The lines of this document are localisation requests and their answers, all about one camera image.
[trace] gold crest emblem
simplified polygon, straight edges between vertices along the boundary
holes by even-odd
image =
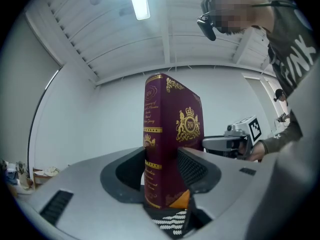
[[[149,86],[148,89],[145,91],[144,100],[150,101],[154,96],[157,94],[157,88],[153,85]]]
[[[151,140],[151,136],[149,134],[144,135],[143,137],[143,146],[144,147],[154,147],[156,145],[156,139]]]
[[[184,89],[184,87],[181,85],[181,84],[179,84],[179,83],[177,83],[176,81],[174,81],[174,80],[171,80],[169,77],[166,79],[166,91],[168,92],[168,93],[170,93],[170,89],[171,88],[175,88],[175,89],[178,89],[178,90],[183,90]]]
[[[195,112],[191,107],[186,108],[185,112],[186,117],[182,110],[180,110],[180,121],[176,121],[176,131],[178,134],[175,139],[179,142],[192,140],[200,135],[198,115],[194,117]]]

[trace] maroon book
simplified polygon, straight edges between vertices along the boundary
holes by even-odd
[[[178,171],[178,147],[203,150],[200,97],[166,74],[152,75],[145,82],[143,118],[145,200],[159,209],[173,207],[187,191]]]

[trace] ceiling beam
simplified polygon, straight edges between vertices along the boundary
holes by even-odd
[[[239,65],[235,64],[232,61],[217,61],[217,60],[203,60],[203,61],[185,61],[185,62],[177,62],[177,63],[169,63],[169,64],[162,64],[162,65],[152,65],[137,69],[130,69],[126,72],[106,77],[100,81],[98,81],[97,85],[102,85],[104,83],[120,79],[122,77],[131,76],[134,74],[138,74],[141,72],[148,72],[148,71],[154,71],[154,70],[161,70],[165,68],[173,68],[173,67],[182,67],[182,66],[224,66],[224,67],[230,67],[230,68],[239,68],[239,69],[245,69],[245,70],[252,70],[259,73],[262,73],[263,71],[259,68],[251,67],[251,66],[245,66],[245,65]],[[266,75],[276,77],[273,73],[266,72]]]
[[[252,37],[255,34],[255,29],[253,27],[249,27],[245,30],[243,37],[240,41],[240,44],[238,46],[238,48],[236,49],[236,52],[233,56],[233,62],[235,64],[239,64],[242,56],[245,54],[245,51],[247,49],[247,47],[249,46],[249,43],[252,39]]]
[[[170,63],[170,43],[169,43],[169,20],[167,0],[158,1],[158,19],[163,44],[163,55],[165,64]]]
[[[98,76],[70,43],[46,0],[33,0],[26,8],[25,16],[40,42],[61,66],[67,63],[73,64],[96,85]]]

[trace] vent grille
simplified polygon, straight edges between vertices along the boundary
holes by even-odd
[[[245,168],[245,167],[243,167],[239,171],[242,172],[242,173],[245,173],[245,174],[249,174],[251,176],[254,176],[256,174],[256,170]]]
[[[55,226],[73,195],[73,193],[59,190],[43,208],[40,215]]]
[[[189,156],[178,151],[178,168],[187,187],[202,180],[208,173],[208,169]]]

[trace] white marker cube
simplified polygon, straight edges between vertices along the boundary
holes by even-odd
[[[249,134],[253,145],[261,139],[262,132],[255,115],[235,122],[234,126],[236,130],[241,129],[246,134]]]

